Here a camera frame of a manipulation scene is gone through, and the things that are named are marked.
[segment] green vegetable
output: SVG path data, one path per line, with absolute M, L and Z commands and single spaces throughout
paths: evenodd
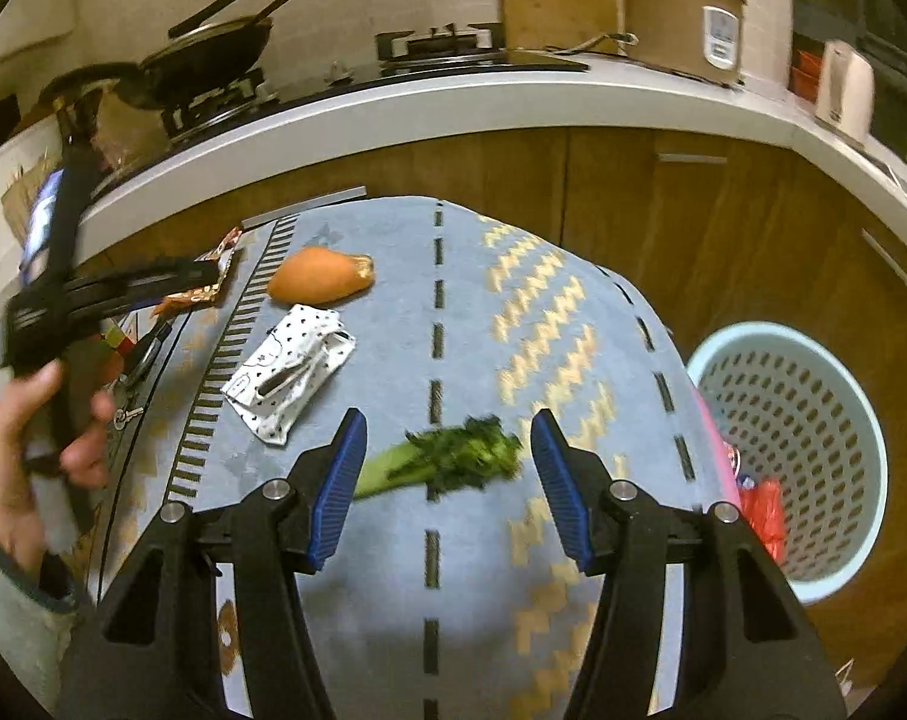
M 506 435 L 500 418 L 466 418 L 463 427 L 407 433 L 406 441 L 366 461 L 354 498 L 406 485 L 428 485 L 433 493 L 483 488 L 490 479 L 519 474 L 519 439 Z

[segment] black cuff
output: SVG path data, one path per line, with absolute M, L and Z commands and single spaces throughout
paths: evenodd
M 20 565 L 0 547 L 0 570 L 26 595 L 45 610 L 67 614 L 77 610 L 77 594 L 73 577 L 59 557 L 43 556 L 39 569 L 39 584 L 33 581 Z

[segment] red plastic bag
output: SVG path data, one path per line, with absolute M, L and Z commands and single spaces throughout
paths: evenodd
M 781 565 L 786 558 L 786 525 L 783 524 L 780 482 L 764 479 L 752 490 L 740 490 L 740 509 L 767 552 L 777 565 Z

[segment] laundry basket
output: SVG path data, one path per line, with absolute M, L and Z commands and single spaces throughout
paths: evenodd
M 877 541 L 887 450 L 860 385 L 823 346 L 769 322 L 714 333 L 687 365 L 744 470 L 780 480 L 783 573 L 804 604 L 838 591 Z

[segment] orange squash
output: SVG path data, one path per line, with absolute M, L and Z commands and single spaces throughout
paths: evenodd
M 306 247 L 283 260 L 267 295 L 283 303 L 317 306 L 365 290 L 373 280 L 373 259 L 365 254 Z

